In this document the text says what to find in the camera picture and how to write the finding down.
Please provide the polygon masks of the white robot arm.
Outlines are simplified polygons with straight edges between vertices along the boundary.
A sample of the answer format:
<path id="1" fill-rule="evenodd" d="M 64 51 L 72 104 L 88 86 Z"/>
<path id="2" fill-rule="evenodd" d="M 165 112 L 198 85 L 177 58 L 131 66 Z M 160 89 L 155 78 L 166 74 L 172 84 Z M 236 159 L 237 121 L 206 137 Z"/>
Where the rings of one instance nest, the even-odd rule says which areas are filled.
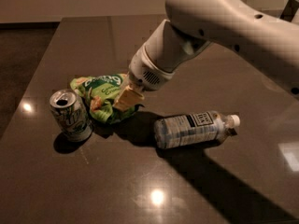
<path id="1" fill-rule="evenodd" d="M 241 0 L 165 0 L 167 18 L 130 62 L 113 106 L 120 111 L 157 91 L 209 44 L 232 50 L 293 97 L 299 90 L 299 27 Z"/>

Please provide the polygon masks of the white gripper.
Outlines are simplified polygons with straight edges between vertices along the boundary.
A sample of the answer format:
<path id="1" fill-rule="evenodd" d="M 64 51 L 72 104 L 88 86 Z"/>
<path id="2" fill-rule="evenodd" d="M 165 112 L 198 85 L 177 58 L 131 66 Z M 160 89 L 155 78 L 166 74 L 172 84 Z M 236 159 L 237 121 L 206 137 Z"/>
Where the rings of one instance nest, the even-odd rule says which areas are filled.
<path id="1" fill-rule="evenodd" d="M 157 91 L 175 74 L 175 69 L 167 71 L 155 63 L 143 44 L 133 56 L 129 68 L 129 84 L 125 86 L 114 101 L 113 107 L 126 111 L 141 103 L 144 95 L 139 91 Z"/>

